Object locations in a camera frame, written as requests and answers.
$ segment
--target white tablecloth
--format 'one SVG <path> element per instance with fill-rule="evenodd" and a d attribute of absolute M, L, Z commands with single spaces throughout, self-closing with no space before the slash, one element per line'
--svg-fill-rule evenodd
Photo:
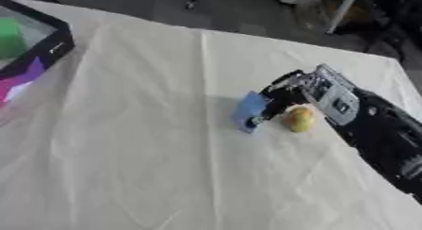
<path fill-rule="evenodd" d="M 249 90 L 322 62 L 420 120 L 395 60 L 21 2 L 77 47 L 0 112 L 1 229 L 422 228 L 320 114 L 302 134 L 230 120 Z"/>

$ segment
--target floor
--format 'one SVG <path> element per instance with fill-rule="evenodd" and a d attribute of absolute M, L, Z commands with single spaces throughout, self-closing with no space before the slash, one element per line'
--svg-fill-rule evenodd
<path fill-rule="evenodd" d="M 304 28 L 294 10 L 277 0 L 200 0 L 193 10 L 185 0 L 59 0 L 87 8 L 119 12 L 170 25 L 183 25 L 289 41 L 300 41 L 334 48 L 360 51 L 365 42 L 357 36 L 326 35 Z M 422 92 L 422 51 L 411 41 L 405 44 L 403 68 Z M 379 43 L 371 53 L 396 57 L 389 46 Z"/>

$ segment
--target black box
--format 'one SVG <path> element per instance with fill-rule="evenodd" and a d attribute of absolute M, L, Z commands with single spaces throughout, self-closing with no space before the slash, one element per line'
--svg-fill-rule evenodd
<path fill-rule="evenodd" d="M 73 48 L 67 23 L 0 0 L 0 106 Z"/>

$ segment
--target yellow apple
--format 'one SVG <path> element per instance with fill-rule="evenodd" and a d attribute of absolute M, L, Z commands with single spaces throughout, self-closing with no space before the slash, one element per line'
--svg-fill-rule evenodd
<path fill-rule="evenodd" d="M 307 107 L 295 107 L 284 118 L 284 124 L 293 132 L 304 132 L 314 124 L 314 113 Z"/>

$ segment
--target green object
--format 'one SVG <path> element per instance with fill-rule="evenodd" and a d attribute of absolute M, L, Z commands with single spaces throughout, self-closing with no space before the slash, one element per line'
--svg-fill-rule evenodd
<path fill-rule="evenodd" d="M 26 51 L 18 22 L 0 18 L 0 59 L 16 58 Z"/>

